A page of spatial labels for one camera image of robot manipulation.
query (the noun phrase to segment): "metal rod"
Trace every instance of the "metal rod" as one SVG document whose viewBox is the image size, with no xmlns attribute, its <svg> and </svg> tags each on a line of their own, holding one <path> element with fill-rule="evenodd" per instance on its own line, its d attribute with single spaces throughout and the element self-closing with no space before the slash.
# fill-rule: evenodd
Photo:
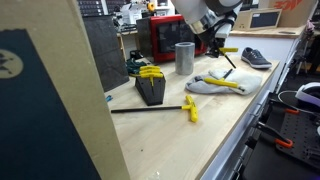
<svg viewBox="0 0 320 180">
<path fill-rule="evenodd" d="M 234 67 L 235 69 L 237 69 L 237 67 L 233 64 L 233 62 L 229 59 L 229 57 L 224 54 L 224 57 L 227 58 L 227 60 L 229 61 L 229 63 L 232 65 L 232 67 Z"/>
<path fill-rule="evenodd" d="M 222 78 L 226 79 L 230 75 L 231 72 L 232 72 L 232 69 L 230 69 Z"/>
<path fill-rule="evenodd" d="M 161 111 L 161 110 L 171 110 L 171 109 L 181 109 L 181 106 L 157 107 L 157 108 L 116 109 L 116 110 L 111 110 L 111 113 Z"/>
</svg>

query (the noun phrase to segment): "pegboard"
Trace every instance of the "pegboard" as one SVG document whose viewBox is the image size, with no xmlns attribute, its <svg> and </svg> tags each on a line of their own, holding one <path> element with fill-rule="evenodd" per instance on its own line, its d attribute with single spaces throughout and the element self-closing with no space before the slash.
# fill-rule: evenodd
<svg viewBox="0 0 320 180">
<path fill-rule="evenodd" d="M 317 124 L 307 113 L 286 113 L 280 134 L 292 140 L 293 147 L 276 145 L 277 150 L 320 170 L 320 136 Z"/>
</svg>

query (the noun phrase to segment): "wooden workbench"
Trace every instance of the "wooden workbench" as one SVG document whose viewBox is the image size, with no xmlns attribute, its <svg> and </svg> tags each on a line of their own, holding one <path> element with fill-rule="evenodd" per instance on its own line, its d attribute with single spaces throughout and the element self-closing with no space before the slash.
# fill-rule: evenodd
<svg viewBox="0 0 320 180">
<path fill-rule="evenodd" d="M 270 61 L 269 70 L 255 70 L 230 56 L 237 70 L 262 76 L 263 87 L 274 73 L 278 61 Z M 200 178 L 221 145 L 252 105 L 259 90 L 242 96 L 238 94 L 201 95 L 185 90 L 192 77 L 206 74 L 215 68 L 231 68 L 223 57 L 205 56 L 195 59 L 192 75 L 175 73 L 174 62 L 160 65 L 165 75 L 166 89 L 163 105 L 185 105 L 190 94 L 198 108 L 199 120 L 191 122 L 186 110 L 167 110 L 138 113 L 111 114 L 131 179 L 196 179 Z M 147 107 L 140 97 L 132 78 L 126 84 L 107 92 L 113 100 L 109 109 Z"/>
</svg>

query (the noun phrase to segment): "sneaker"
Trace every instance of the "sneaker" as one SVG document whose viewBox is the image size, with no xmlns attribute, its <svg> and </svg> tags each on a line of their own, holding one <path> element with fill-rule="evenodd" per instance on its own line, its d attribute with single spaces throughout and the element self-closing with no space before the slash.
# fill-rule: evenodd
<svg viewBox="0 0 320 180">
<path fill-rule="evenodd" d="M 250 64 L 251 67 L 256 69 L 271 68 L 272 64 L 268 62 L 258 50 L 253 50 L 249 47 L 245 48 L 242 52 L 241 60 Z"/>
</svg>

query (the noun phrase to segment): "cable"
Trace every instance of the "cable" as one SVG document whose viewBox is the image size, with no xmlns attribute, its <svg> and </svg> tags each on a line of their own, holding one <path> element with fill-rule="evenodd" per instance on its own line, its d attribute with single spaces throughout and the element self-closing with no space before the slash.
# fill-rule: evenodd
<svg viewBox="0 0 320 180">
<path fill-rule="evenodd" d="M 298 111 L 305 112 L 305 113 L 312 114 L 312 115 L 315 115 L 315 116 L 317 116 L 317 117 L 320 117 L 320 113 L 316 113 L 316 112 L 312 112 L 312 111 L 300 109 L 300 108 L 297 108 L 297 107 L 295 107 L 295 106 L 292 106 L 292 105 L 289 105 L 289 104 L 285 103 L 285 102 L 281 99 L 281 94 L 283 94 L 283 93 L 288 93 L 288 92 L 289 92 L 289 93 L 297 93 L 297 91 L 291 91 L 291 90 L 287 90 L 287 91 L 282 91 L 282 92 L 280 92 L 280 93 L 278 94 L 278 99 L 279 99 L 280 102 L 282 102 L 283 104 L 285 104 L 285 105 L 287 105 L 287 106 L 289 106 L 289 107 L 292 107 L 293 109 L 296 109 L 296 110 L 298 110 Z"/>
</svg>

